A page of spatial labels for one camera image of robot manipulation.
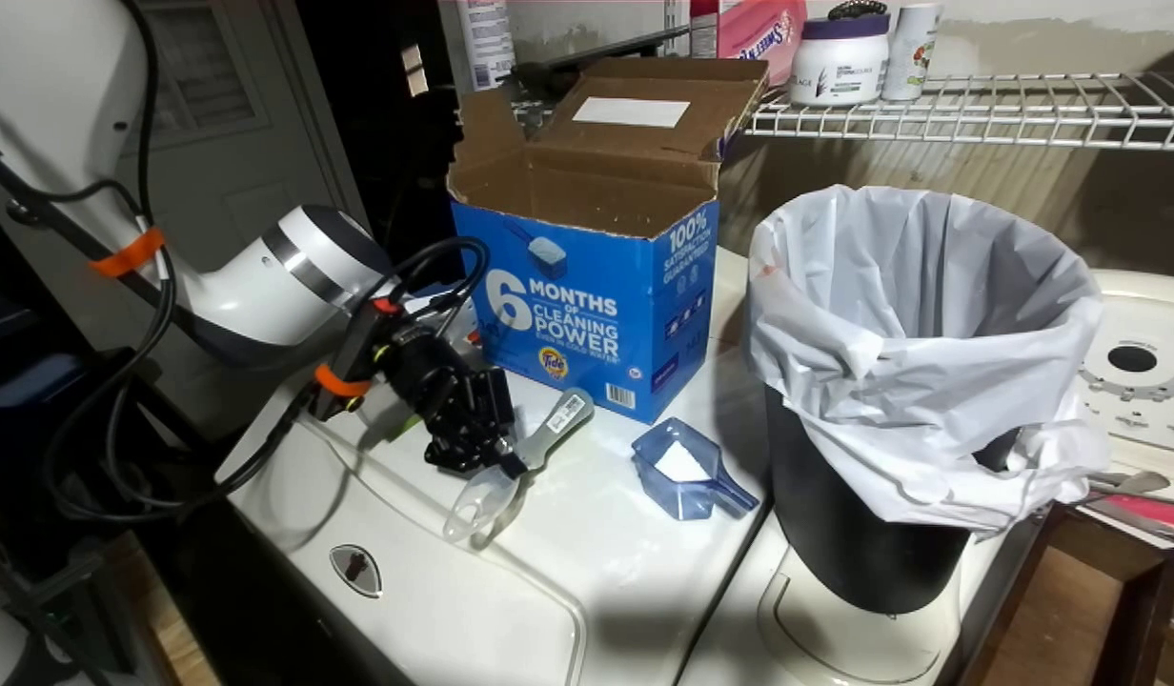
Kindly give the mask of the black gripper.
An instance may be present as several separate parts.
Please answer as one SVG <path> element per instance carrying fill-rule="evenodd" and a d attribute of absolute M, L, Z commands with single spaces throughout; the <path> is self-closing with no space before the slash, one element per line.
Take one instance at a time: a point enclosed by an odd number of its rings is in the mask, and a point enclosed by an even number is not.
<path fill-rule="evenodd" d="M 476 365 L 435 327 L 415 323 L 379 347 L 376 369 L 424 418 L 430 433 L 424 463 L 438 471 L 463 475 L 508 455 L 514 404 L 499 365 Z"/>

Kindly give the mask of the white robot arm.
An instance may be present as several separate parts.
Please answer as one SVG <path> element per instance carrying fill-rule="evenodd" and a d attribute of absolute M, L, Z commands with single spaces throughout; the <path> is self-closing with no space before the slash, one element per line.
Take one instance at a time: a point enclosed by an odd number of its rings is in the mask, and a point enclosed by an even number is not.
<path fill-rule="evenodd" d="M 146 0 L 0 0 L 0 193 L 137 296 L 176 294 L 208 355 L 285 361 L 420 261 L 388 256 L 331 187 L 238 207 L 243 146 L 176 163 L 147 202 L 177 38 Z"/>

